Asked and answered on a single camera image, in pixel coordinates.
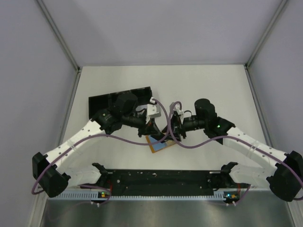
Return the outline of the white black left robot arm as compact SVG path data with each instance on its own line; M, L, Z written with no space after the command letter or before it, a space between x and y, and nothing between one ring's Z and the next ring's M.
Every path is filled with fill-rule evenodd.
M91 152L102 139L113 138L115 131L124 125L137 128L138 135L152 135L158 132L155 118L166 113L163 104L154 97L145 100L145 109L137 111L141 97L134 93L118 93L115 99L106 96L106 105L101 105L89 121L63 144L45 154L36 153L32 158L33 177L36 182L32 194L45 192L54 198L66 189L75 186L103 187L107 183L108 172L103 165L94 161Z

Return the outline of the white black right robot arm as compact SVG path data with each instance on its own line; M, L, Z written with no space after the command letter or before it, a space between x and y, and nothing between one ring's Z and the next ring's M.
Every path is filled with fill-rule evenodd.
M172 139L186 137L188 131L202 129L209 138L238 151L257 163L258 167L230 162L221 168L221 182L226 187L245 183L269 189L275 196L286 201L301 201L298 197L303 188L303 157L296 151L286 153L270 147L241 131L236 125L220 116L215 106L205 98L194 103L195 115L184 117L180 101L169 107L168 131Z

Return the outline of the black credit card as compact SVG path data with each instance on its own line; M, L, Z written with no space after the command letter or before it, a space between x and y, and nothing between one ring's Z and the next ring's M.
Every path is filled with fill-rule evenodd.
M165 135L163 135L163 134L150 135L149 137L155 139L156 141L160 141L160 142L163 142L165 140Z

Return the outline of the yellow leather card holder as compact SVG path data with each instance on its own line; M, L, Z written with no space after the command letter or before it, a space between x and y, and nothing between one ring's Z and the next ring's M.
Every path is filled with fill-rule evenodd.
M146 140L147 140L148 143L155 143L155 142L157 142L157 140L154 139L154 138L152 138L151 136L145 136L145 138L146 138ZM152 153L156 153L158 151L161 151L163 149L171 147L171 146L173 146L175 144L176 144L175 141L168 140L168 141L163 142L163 143L160 142L160 143L157 143L157 144L154 144L154 145L150 145L149 147L150 147L150 150L151 150Z

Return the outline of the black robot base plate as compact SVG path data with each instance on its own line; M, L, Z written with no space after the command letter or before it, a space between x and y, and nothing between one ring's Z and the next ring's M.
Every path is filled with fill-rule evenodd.
M219 189L244 189L245 183L235 183L220 170L144 170L105 169L96 183L109 189L112 196L204 196Z

